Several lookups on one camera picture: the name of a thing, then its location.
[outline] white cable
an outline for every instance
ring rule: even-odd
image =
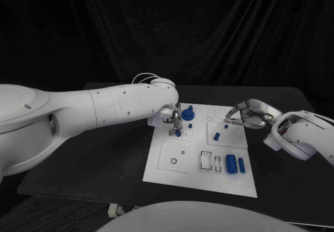
[[[133,82],[131,82],[131,84],[134,83],[134,80],[136,80],[136,78],[140,76],[140,75],[143,75],[143,74],[150,74],[150,75],[154,75],[154,76],[157,76],[156,74],[153,74],[153,73],[149,73],[149,72],[143,72],[143,73],[140,73],[136,77],[134,77],[134,79],[133,79]]]
[[[329,120],[330,122],[334,123],[334,120],[333,120],[331,118],[324,117],[323,115],[318,115],[318,114],[316,114],[316,113],[313,113],[313,112],[308,112],[308,111],[304,111],[304,112],[308,113],[308,114],[313,114],[313,115],[318,116],[320,118],[323,118],[323,119],[326,119],[326,120]]]
[[[150,77],[147,77],[144,80],[141,80],[140,82],[138,82],[138,84],[141,83],[141,82],[144,82],[147,79],[150,79],[150,78],[160,78],[159,76],[150,76]]]

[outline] floor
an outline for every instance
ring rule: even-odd
[[[113,220],[107,212],[107,203],[32,196],[0,217],[0,231],[94,232]],[[334,232],[329,228],[300,227],[311,232]]]

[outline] robotic hand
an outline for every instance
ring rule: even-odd
[[[238,111],[242,118],[231,118]],[[264,143],[275,151],[282,148],[301,160],[307,160],[318,151],[334,165],[334,126],[321,118],[334,122],[307,111],[284,114],[262,101],[249,99],[232,108],[225,122],[252,129],[261,129],[269,123],[272,128]]]
[[[149,118],[149,125],[169,120],[182,131],[177,101],[176,84],[160,77],[150,84],[71,92],[0,85],[0,182],[85,130]]]

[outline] white board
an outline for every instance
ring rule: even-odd
[[[164,124],[162,128],[154,129],[143,181],[257,198],[245,128],[229,125],[229,128],[225,129],[223,119],[232,106],[182,103],[182,109],[187,109],[190,105],[193,106],[195,119],[183,121],[182,137],[169,135],[173,124]],[[221,137],[218,143],[213,144],[216,132],[221,133]],[[212,170],[202,169],[203,151],[212,153]],[[239,162],[236,162],[239,172],[236,174],[228,173],[228,154],[233,154],[236,159],[244,158],[246,173],[241,173]],[[172,163],[174,158],[172,156],[177,156],[176,163]],[[216,165],[221,165],[218,167],[222,168],[221,172],[216,171]]]

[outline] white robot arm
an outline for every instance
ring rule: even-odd
[[[177,101],[176,85],[164,78],[71,92],[0,85],[0,181],[42,162],[85,130],[143,118],[151,126],[176,120]]]
[[[242,119],[231,118],[238,110]],[[318,151],[334,165],[334,126],[321,118],[334,122],[307,111],[284,114],[262,101],[249,99],[232,108],[225,122],[252,129],[261,129],[269,123],[271,133],[264,142],[275,151],[282,148],[301,160],[307,160]]]

